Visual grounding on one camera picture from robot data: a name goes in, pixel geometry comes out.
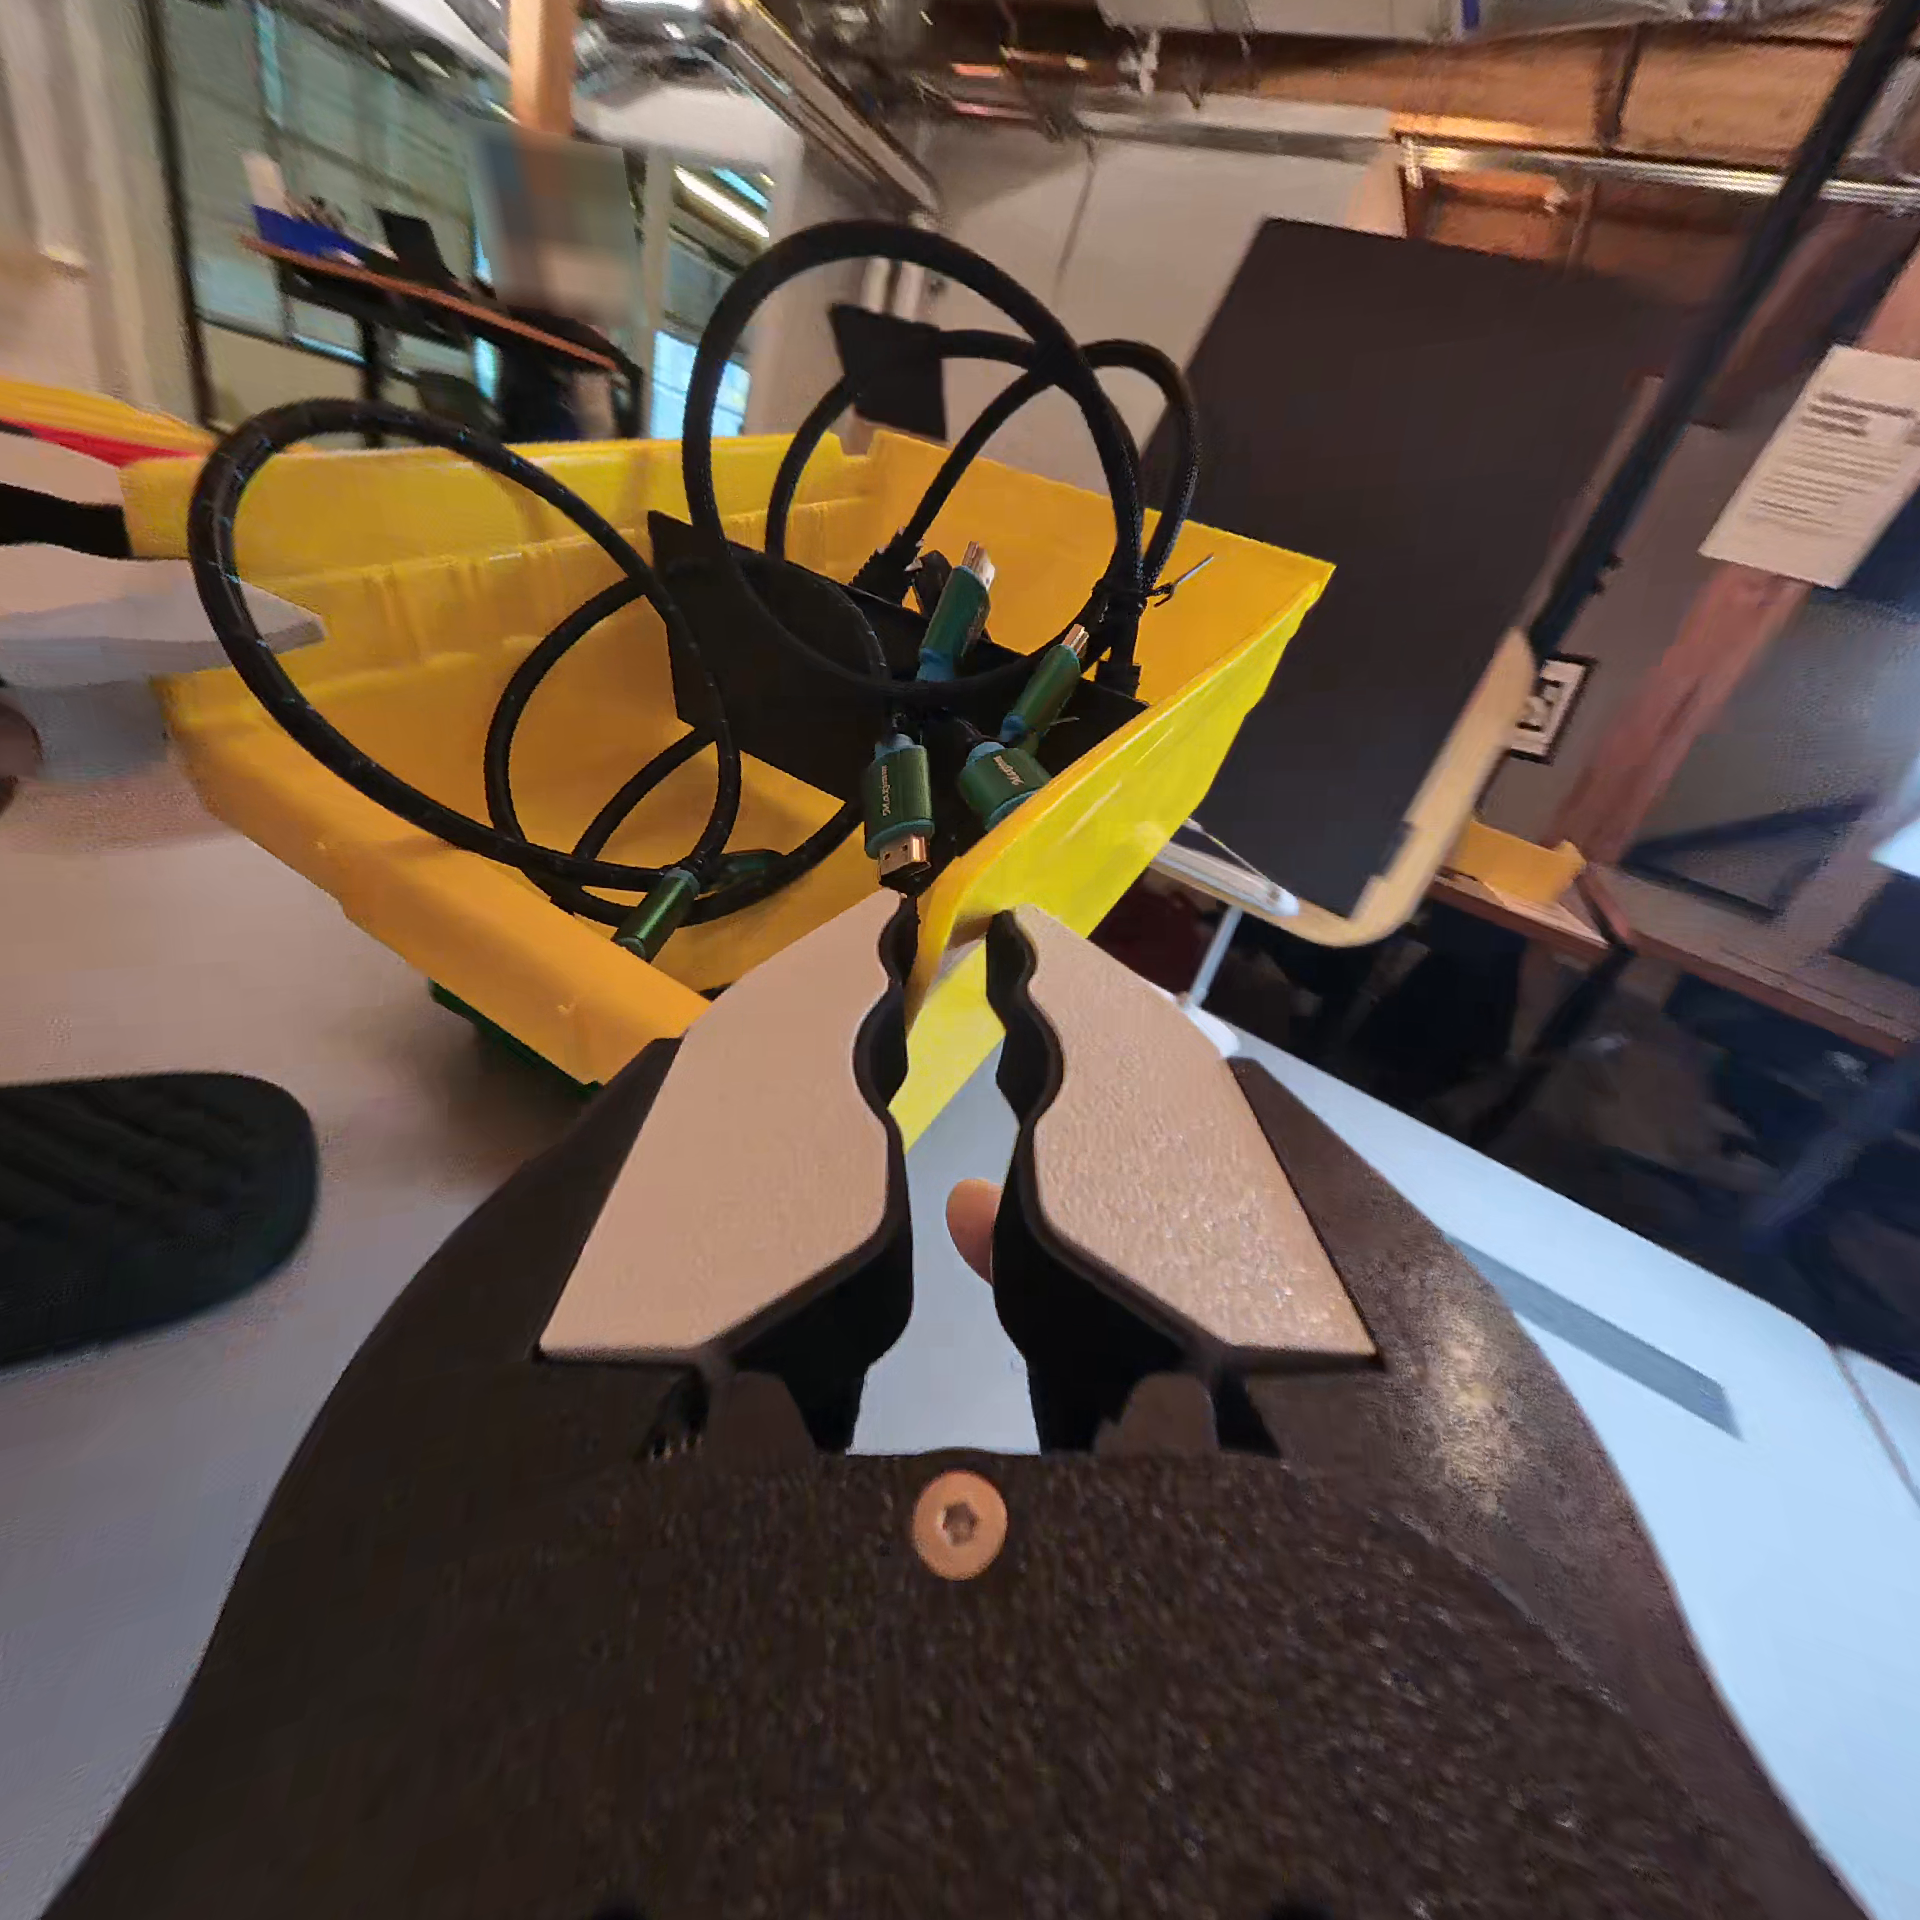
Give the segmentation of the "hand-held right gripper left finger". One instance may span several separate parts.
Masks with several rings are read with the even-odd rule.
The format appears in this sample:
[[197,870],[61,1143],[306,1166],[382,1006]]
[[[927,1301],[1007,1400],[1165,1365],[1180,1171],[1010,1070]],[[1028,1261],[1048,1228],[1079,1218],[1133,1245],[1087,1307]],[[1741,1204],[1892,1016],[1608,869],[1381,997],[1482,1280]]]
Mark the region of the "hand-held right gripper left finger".
[[865,896],[684,1034],[538,1334],[546,1360],[710,1370],[881,1248],[918,910]]

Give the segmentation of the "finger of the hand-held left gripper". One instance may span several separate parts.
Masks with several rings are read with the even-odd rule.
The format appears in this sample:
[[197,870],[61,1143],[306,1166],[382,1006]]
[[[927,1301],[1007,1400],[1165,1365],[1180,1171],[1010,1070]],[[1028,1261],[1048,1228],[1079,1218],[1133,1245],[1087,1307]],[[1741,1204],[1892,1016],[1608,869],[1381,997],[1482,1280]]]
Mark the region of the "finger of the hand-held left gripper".
[[42,748],[41,782],[128,778],[169,757],[158,682],[225,666],[189,565],[58,547],[2,554],[2,701]]
[[31,434],[2,434],[2,547],[50,543],[130,559],[122,488],[111,464]]

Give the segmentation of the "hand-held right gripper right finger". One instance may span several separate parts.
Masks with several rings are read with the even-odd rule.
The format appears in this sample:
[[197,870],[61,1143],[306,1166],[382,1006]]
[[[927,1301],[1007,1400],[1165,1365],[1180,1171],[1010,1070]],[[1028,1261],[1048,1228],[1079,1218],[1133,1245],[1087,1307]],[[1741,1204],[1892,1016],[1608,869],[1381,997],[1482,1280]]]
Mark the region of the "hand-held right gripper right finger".
[[1186,1007],[1036,906],[996,915],[1016,1123],[1004,1198],[1041,1276],[1198,1370],[1353,1370],[1376,1342],[1231,1061]]

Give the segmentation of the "white desk stand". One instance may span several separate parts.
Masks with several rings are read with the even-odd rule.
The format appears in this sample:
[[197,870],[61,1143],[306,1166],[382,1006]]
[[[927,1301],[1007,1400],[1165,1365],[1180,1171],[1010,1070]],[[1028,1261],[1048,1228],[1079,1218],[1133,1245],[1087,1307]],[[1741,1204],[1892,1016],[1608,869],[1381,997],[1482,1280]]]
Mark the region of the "white desk stand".
[[1294,919],[1302,906],[1289,890],[1196,819],[1175,830],[1148,870],[1215,906],[1207,946],[1180,994],[1186,1010],[1204,1007],[1241,920],[1253,916],[1262,923],[1281,923]]

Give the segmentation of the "background desk with black legs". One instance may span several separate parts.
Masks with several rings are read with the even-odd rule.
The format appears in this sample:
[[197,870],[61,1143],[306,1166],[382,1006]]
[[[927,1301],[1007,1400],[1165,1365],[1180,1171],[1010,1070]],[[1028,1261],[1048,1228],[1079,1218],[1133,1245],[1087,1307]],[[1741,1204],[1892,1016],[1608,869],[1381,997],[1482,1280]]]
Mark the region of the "background desk with black legs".
[[277,285],[290,300],[324,307],[357,324],[364,399],[376,399],[386,379],[386,358],[376,342],[382,328],[432,341],[437,333],[484,342],[501,352],[537,355],[548,363],[602,374],[610,383],[614,438],[640,434],[645,373],[630,357],[600,336],[570,339],[509,314],[481,295],[460,295],[439,285],[376,272],[336,256],[310,256],[237,232],[234,244],[274,268]]

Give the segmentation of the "small yellow bin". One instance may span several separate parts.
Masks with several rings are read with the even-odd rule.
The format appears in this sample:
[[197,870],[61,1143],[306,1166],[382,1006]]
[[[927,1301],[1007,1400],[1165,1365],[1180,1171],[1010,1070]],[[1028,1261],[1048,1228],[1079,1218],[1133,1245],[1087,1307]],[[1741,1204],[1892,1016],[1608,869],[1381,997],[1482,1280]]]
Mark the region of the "small yellow bin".
[[1463,826],[1445,859],[1445,874],[1525,906],[1562,903],[1585,867],[1573,840],[1546,847],[1479,819]]

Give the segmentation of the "black bin divider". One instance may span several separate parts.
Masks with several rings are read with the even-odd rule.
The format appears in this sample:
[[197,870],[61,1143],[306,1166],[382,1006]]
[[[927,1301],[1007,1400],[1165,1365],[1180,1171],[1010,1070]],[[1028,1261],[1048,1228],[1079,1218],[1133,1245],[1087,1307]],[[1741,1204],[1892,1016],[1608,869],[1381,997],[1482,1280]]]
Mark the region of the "black bin divider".
[[[753,602],[717,565],[716,542],[702,531],[660,509],[647,515],[645,528],[656,576],[697,643],[693,652],[681,639],[666,643],[678,717],[693,730],[709,715],[700,669],[703,663],[743,757],[753,757],[831,799],[857,799],[887,711],[878,700],[852,692],[825,671],[817,655],[862,676],[878,671],[857,636],[857,610],[865,616],[893,676],[912,682],[920,663],[926,614],[864,590],[841,591],[836,583],[797,562],[766,557],[729,542],[759,597]],[[802,659],[783,646],[770,624],[775,616],[810,643],[816,654]],[[993,678],[1004,667],[1013,676],[996,698],[981,682]],[[975,830],[954,791],[972,743],[967,725],[984,736],[996,734],[1025,678],[1023,655],[996,644],[986,627],[967,648],[962,678],[946,707],[932,715],[917,715],[941,830],[950,826],[965,830],[965,836]],[[1037,740],[1039,765],[1056,778],[1142,712],[1140,700],[1081,678],[1063,715]]]

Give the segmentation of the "black textured wrist rest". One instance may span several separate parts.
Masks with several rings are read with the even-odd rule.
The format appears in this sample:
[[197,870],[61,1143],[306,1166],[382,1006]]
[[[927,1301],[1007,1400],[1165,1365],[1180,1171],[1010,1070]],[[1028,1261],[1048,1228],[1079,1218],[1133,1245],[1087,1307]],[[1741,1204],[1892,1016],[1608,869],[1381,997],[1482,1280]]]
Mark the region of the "black textured wrist rest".
[[2,1090],[2,1365],[152,1332],[249,1291],[319,1198],[304,1104],[234,1072]]

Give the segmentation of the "black white marker tag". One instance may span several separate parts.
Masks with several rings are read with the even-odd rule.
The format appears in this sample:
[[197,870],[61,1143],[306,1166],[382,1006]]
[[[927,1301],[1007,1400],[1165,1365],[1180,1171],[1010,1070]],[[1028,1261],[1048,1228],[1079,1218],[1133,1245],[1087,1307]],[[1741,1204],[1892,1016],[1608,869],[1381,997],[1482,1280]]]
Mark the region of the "black white marker tag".
[[1552,764],[1573,725],[1598,661],[1552,654],[1533,666],[1533,682],[1505,740],[1505,757],[1525,764]]

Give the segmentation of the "wooden chair with black back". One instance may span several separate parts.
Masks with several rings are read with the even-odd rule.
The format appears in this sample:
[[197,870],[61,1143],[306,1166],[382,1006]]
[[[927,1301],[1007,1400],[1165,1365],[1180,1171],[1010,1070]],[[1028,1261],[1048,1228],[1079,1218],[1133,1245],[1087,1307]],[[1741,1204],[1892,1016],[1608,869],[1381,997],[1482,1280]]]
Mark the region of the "wooden chair with black back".
[[841,302],[830,307],[848,404],[868,426],[948,442],[944,332],[924,319]]

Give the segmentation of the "white paper sign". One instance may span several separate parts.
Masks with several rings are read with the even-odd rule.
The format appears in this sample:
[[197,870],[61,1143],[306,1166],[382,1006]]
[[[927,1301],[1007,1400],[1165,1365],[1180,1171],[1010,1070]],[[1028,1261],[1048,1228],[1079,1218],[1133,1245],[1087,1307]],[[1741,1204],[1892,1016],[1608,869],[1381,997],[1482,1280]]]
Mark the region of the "white paper sign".
[[1700,557],[1840,590],[1917,488],[1917,362],[1838,344],[1700,542]]

